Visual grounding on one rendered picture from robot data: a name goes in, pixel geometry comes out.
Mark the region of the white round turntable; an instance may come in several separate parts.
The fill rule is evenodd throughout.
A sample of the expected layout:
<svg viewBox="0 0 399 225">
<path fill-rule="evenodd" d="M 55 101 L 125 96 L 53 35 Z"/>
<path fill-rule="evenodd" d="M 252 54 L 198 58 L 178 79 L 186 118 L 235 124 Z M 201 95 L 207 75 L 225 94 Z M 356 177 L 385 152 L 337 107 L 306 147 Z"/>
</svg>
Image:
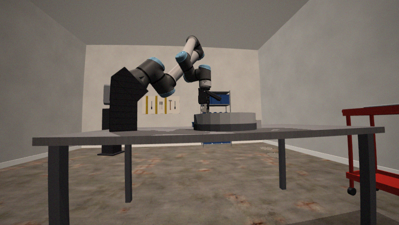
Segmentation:
<svg viewBox="0 0 399 225">
<path fill-rule="evenodd" d="M 261 120 L 256 120 L 254 112 L 194 114 L 194 130 L 197 131 L 230 132 L 261 128 Z"/>
</svg>

